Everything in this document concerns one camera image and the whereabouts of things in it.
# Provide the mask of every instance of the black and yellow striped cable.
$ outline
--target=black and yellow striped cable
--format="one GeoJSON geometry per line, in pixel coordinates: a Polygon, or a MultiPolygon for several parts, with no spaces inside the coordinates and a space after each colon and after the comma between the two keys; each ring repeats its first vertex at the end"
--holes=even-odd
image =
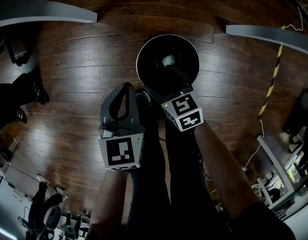
{"type": "Polygon", "coordinates": [[[265,108],[266,108],[266,105],[267,105],[267,102],[268,102],[268,98],[274,88],[274,84],[275,84],[275,79],[276,79],[276,75],[277,75],[277,72],[278,72],[278,69],[279,69],[279,62],[280,62],[280,55],[282,54],[282,49],[283,49],[283,45],[281,44],[279,46],[279,50],[278,50],[278,55],[277,55],[277,61],[276,61],[276,67],[275,67],[275,70],[274,70],[274,74],[273,74],[273,78],[272,78],[272,82],[270,83],[270,87],[268,89],[268,92],[267,92],[267,95],[266,95],[266,99],[265,99],[265,102],[264,102],[264,105],[263,107],[261,108],[259,114],[258,114],[258,117],[257,117],[257,120],[260,120],[265,108]]]}

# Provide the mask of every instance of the wooden floor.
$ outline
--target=wooden floor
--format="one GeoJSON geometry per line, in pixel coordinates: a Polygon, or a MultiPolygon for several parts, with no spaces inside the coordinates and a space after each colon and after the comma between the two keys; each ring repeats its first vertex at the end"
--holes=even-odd
{"type": "MultiPolygon", "coordinates": [[[[46,106],[35,103],[24,108],[27,124],[4,129],[18,143],[13,166],[33,177],[41,174],[63,188],[69,197],[65,208],[75,213],[91,210],[106,173],[98,145],[100,105],[121,83],[141,87],[137,54],[150,36],[160,33],[182,35],[198,50],[200,72],[194,87],[204,117],[239,163],[246,164],[258,146],[255,137],[261,128],[256,118],[271,82],[278,45],[228,36],[219,21],[298,28],[298,12],[287,0],[54,1],[93,10],[100,19],[93,24],[25,25],[22,31],[31,36],[35,49],[22,67],[12,64],[6,52],[0,54],[0,83],[11,83],[38,64],[50,95],[46,106]]],[[[265,137],[283,162],[288,155],[281,127],[304,87],[308,87],[308,56],[284,47],[263,114],[265,137]]],[[[163,127],[160,134],[164,139],[163,127]]],[[[253,183],[270,170],[269,159],[260,150],[246,174],[253,183]]],[[[130,199],[129,183],[126,203],[130,199]]]]}

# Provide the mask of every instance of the forearm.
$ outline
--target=forearm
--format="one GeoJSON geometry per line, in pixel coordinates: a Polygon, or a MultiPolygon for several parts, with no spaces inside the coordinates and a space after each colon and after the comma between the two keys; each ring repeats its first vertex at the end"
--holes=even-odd
{"type": "Polygon", "coordinates": [[[88,239],[106,238],[122,220],[128,172],[108,170],[94,202],[88,239]]]}
{"type": "Polygon", "coordinates": [[[258,201],[245,173],[206,122],[196,127],[195,138],[225,208],[232,218],[237,217],[258,201]]]}

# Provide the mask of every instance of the black sleeve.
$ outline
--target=black sleeve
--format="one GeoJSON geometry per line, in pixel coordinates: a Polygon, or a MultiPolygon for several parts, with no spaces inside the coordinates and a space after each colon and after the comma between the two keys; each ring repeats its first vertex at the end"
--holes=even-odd
{"type": "Polygon", "coordinates": [[[246,208],[231,226],[237,239],[295,239],[292,230],[262,202],[246,208]]]}

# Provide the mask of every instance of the black sneaker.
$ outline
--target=black sneaker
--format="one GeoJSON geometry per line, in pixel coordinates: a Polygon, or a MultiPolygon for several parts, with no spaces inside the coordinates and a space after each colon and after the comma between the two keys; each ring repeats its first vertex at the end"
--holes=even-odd
{"type": "Polygon", "coordinates": [[[34,76],[34,83],[33,83],[33,90],[36,96],[36,100],[42,104],[46,105],[49,102],[49,96],[46,90],[43,87],[42,79],[40,76],[40,69],[39,67],[35,67],[31,73],[34,76]]]}
{"type": "Polygon", "coordinates": [[[17,107],[17,113],[16,113],[16,122],[23,122],[24,124],[27,123],[28,119],[26,116],[26,113],[22,110],[22,108],[19,106],[17,107]]]}

